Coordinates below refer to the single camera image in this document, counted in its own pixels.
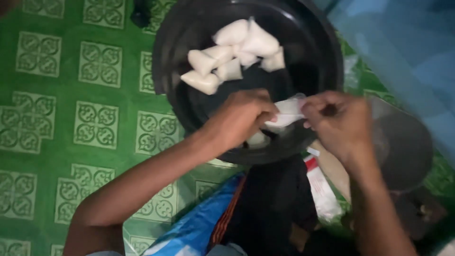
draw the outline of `tied plastic bag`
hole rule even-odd
[[[265,125],[269,129],[274,128],[284,128],[297,120],[305,118],[305,116],[300,111],[301,106],[303,105],[303,99],[306,96],[303,93],[297,93],[296,95],[290,97],[287,100],[283,100],[275,103],[280,113],[277,114],[277,121],[271,122],[266,121]]]

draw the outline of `person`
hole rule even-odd
[[[327,106],[335,107],[334,115],[324,115]],[[306,98],[301,111],[306,117],[304,127],[316,132],[350,176],[358,251],[369,256],[417,255],[375,159],[367,101],[327,91]],[[74,213],[63,254],[110,251],[124,255],[124,221],[189,170],[241,145],[265,121],[274,121],[277,113],[265,89],[232,93],[198,131],[85,198]]]

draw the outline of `green floor mat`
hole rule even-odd
[[[143,30],[127,18],[131,0],[23,0],[0,20],[0,256],[61,255],[85,197],[182,139],[150,72],[154,35],[173,3],[155,1]],[[353,60],[347,91],[399,104]],[[125,223],[127,253],[142,253],[240,168],[214,160],[160,191]],[[455,195],[439,154],[426,184]]]

